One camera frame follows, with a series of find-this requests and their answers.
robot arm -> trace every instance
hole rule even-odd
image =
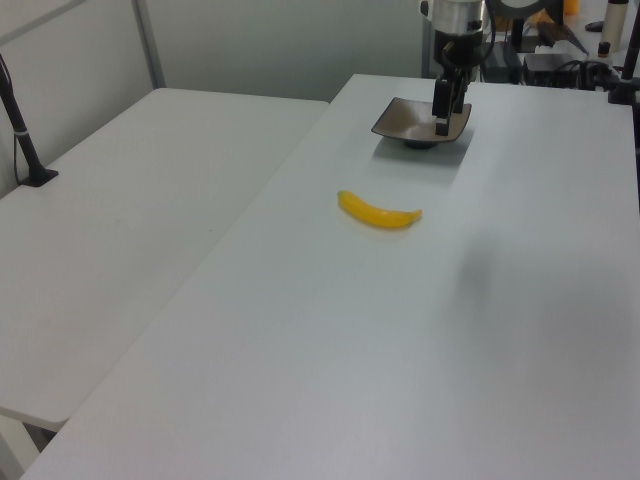
[[[422,2],[420,10],[423,15],[428,14],[427,2]],[[433,95],[432,115],[436,117],[436,135],[447,136],[451,114],[462,113],[471,72],[480,65],[485,55],[482,27],[486,11],[492,22],[493,46],[495,26],[490,0],[433,1],[434,60],[444,69],[436,79]]]

tabletop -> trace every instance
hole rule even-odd
[[[24,478],[634,478],[630,109],[473,84],[457,143],[370,132],[433,86],[354,76]]]
[[[0,414],[58,430],[319,118],[157,90],[0,201]]]

microphone stand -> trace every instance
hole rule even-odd
[[[31,137],[29,136],[27,126],[25,125],[20,109],[18,108],[18,103],[13,95],[13,86],[2,55],[0,55],[0,67],[2,69],[0,72],[0,97],[2,97],[2,103],[4,103],[4,108],[7,110],[7,114],[9,115],[14,135],[18,139],[20,148],[24,153],[24,158],[29,165],[29,178],[22,181],[22,185],[41,187],[58,175],[58,172],[55,170],[47,170],[42,166],[42,163],[40,163],[36,149],[33,146]]]
[[[629,50],[624,59],[624,67],[620,78],[609,78],[609,103],[617,105],[633,105],[635,94],[640,90],[640,79],[633,78],[633,71],[638,61],[640,51],[640,8],[636,11],[636,19],[633,22],[631,39],[629,40]]]

banana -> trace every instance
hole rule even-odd
[[[422,216],[422,210],[398,212],[374,207],[347,190],[338,192],[338,205],[358,220],[384,228],[407,227]]]

black cable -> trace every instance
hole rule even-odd
[[[13,134],[13,176],[16,179],[16,184],[22,185],[18,178],[18,137],[15,133]]]
[[[2,67],[2,73],[7,77],[9,81],[9,89],[13,93],[13,80],[11,79],[11,74],[9,73],[9,69],[7,68],[7,64],[4,63],[4,58],[2,58],[2,54],[0,53],[0,66]],[[13,176],[16,179],[16,183],[18,185],[22,185],[20,179],[18,178],[18,136],[15,132],[13,132]]]
[[[556,72],[559,72],[560,70],[562,70],[563,68],[566,68],[566,67],[569,67],[569,66],[575,66],[575,65],[582,65],[582,62],[580,60],[570,60],[570,61],[560,65],[558,68],[556,68],[551,73],[556,73]]]
[[[11,92],[13,92],[13,80],[11,80],[11,74],[9,73],[9,69],[7,68],[7,64],[4,63],[4,58],[2,58],[1,53],[0,53],[0,66],[2,66],[2,71],[7,77],[7,80],[9,80],[9,88],[11,89]]]

